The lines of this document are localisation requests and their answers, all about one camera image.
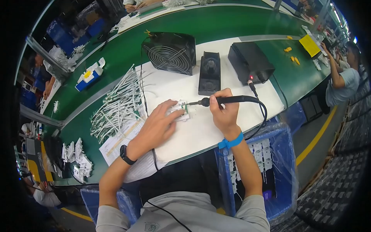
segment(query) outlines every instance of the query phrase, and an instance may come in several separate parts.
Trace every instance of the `fan guard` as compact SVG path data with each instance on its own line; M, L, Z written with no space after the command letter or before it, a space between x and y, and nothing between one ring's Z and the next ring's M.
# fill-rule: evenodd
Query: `fan guard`
M144 48L147 49L148 57L156 69L191 75L188 71L191 64L185 48L179 51L164 45Z

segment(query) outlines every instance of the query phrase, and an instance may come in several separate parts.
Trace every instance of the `soldering iron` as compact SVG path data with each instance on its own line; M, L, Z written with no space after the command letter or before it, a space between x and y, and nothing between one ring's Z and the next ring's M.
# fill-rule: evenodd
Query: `soldering iron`
M218 102L219 105L220 104L226 104L226 103L235 103L235 102L253 102L253 103L257 103L257 104L260 105L260 110L262 111L262 114L263 114L263 117L264 117L263 123L260 124L258 129L251 136L246 138L245 140L249 140L250 138L252 138L260 130L260 128L262 126L264 126L267 122L267 108L257 97L256 89L255 89L255 86L252 83L252 81L249 80L247 83L250 86L250 89L253 91L253 93L256 97L240 95L240 96L217 97L216 98L216 101ZM203 99L201 99L199 101L196 101L196 102L187 103L187 105L202 105L204 107L209 107L210 106L210 98L203 98Z

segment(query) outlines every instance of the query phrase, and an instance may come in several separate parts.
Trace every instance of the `shirt logo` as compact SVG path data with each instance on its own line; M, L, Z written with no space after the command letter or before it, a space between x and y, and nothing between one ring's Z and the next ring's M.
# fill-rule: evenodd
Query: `shirt logo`
M160 226L158 224L146 223L144 231L145 232L156 232L158 231L159 228Z

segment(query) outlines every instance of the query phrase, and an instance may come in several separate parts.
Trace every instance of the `wrist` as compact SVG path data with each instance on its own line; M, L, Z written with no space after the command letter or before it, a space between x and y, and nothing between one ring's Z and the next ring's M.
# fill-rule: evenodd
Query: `wrist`
M228 141L235 140L241 133L241 128L235 125L233 128L230 128L227 132L223 133L224 138Z
M126 147L126 156L132 161L136 161L145 153L146 152L143 151L142 147L135 139L131 140Z

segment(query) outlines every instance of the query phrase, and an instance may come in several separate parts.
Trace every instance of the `black smartwatch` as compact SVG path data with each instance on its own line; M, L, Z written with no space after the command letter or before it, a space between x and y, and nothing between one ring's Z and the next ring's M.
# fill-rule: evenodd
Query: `black smartwatch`
M131 159L129 159L127 156L126 156L126 145L122 145L120 147L120 156L121 158L128 164L128 165L133 165L135 164L136 161L132 161Z

